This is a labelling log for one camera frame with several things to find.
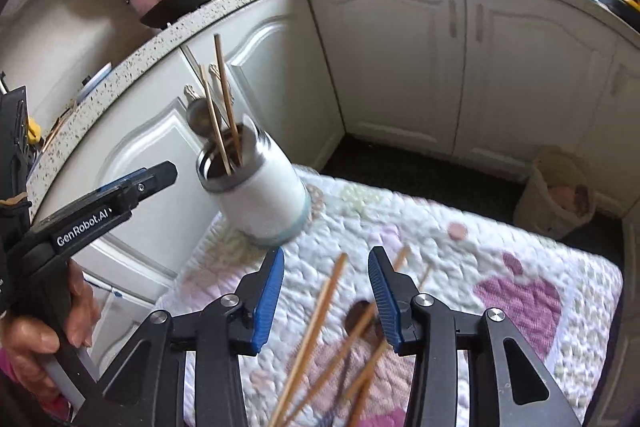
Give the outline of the magenta sleeve forearm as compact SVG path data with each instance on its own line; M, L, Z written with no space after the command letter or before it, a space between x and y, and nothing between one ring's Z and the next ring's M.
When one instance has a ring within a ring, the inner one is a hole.
M15 377L6 356L1 351L1 425L2 426L65 426L68 405L55 400L54 407L45 407Z

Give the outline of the person's left hand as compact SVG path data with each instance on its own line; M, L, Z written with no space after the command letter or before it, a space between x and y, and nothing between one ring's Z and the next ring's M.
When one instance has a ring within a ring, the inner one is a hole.
M90 347L101 310L81 267L73 260L68 265L68 287L73 306L65 325L67 340L76 348ZM1 346L16 380L40 403L50 403L60 395L36 358L58 351L60 340L53 329L33 317L7 315L1 322Z

